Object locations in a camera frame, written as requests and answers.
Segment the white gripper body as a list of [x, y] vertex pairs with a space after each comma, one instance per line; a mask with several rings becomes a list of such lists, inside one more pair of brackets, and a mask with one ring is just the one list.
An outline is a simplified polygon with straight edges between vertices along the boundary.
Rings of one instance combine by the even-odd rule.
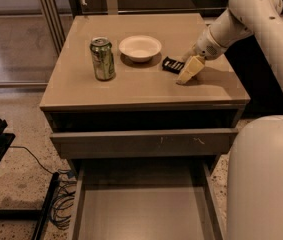
[[206, 60], [215, 60], [227, 50], [225, 34], [207, 27], [197, 39], [194, 45], [196, 55]]

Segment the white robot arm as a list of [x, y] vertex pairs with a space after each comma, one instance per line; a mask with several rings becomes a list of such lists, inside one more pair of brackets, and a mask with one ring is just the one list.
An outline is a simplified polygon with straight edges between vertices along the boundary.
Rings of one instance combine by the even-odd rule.
[[253, 97], [277, 109], [237, 135], [228, 166], [227, 240], [283, 240], [283, 10], [282, 0], [228, 0], [227, 9], [183, 60], [185, 84], [232, 44], [255, 37], [265, 61], [245, 49], [234, 64]]

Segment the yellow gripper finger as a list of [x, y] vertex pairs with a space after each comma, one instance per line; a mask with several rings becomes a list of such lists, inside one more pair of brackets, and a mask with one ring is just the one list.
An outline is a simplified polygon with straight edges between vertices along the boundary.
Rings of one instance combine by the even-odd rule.
[[189, 58], [196, 56], [196, 46], [193, 45], [187, 52], [182, 56], [182, 62], [186, 62]]
[[205, 58], [200, 55], [191, 56], [180, 71], [176, 83], [184, 85], [205, 67]]

